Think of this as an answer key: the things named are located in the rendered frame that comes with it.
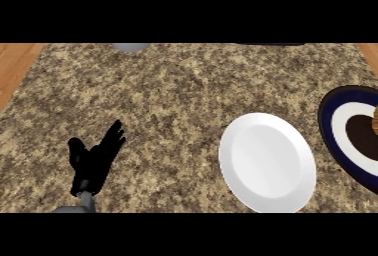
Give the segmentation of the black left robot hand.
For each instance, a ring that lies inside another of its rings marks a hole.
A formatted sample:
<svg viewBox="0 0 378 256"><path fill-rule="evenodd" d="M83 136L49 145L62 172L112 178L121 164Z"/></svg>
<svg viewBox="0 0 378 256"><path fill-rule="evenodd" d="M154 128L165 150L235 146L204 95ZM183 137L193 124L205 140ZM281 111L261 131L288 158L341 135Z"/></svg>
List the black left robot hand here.
<svg viewBox="0 0 378 256"><path fill-rule="evenodd" d="M112 161L126 142L121 121L117 120L111 125L102 141L92 149L86 148L80 138L72 137L68 140L69 164L74 169L74 180L71 195L89 192L96 195L103 187Z"/></svg>

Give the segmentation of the dark blue and white plate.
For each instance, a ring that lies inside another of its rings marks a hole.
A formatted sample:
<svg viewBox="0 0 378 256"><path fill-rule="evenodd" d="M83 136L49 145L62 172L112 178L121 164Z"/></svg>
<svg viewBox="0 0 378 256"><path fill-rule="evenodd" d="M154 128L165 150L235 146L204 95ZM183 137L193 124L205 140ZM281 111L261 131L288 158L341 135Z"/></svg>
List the dark blue and white plate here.
<svg viewBox="0 0 378 256"><path fill-rule="evenodd" d="M378 194L378 134L372 129L378 89L347 85L332 89L320 101L319 129L340 166Z"/></svg>

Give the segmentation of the brown croissant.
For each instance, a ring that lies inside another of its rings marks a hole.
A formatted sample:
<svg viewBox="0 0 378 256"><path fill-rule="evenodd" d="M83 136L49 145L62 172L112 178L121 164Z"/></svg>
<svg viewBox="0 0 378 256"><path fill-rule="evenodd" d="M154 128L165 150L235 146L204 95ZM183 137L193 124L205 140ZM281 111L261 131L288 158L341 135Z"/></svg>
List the brown croissant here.
<svg viewBox="0 0 378 256"><path fill-rule="evenodd" d="M378 136L378 105L375 106L372 124L371 125L372 125L374 133Z"/></svg>

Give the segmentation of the grey round object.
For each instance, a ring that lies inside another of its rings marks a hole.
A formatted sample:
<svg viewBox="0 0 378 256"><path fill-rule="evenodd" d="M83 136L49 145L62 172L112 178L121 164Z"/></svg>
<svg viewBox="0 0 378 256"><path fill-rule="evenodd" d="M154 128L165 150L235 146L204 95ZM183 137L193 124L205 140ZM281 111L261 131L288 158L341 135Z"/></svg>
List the grey round object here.
<svg viewBox="0 0 378 256"><path fill-rule="evenodd" d="M137 52L149 46L149 43L114 43L112 46L123 52Z"/></svg>

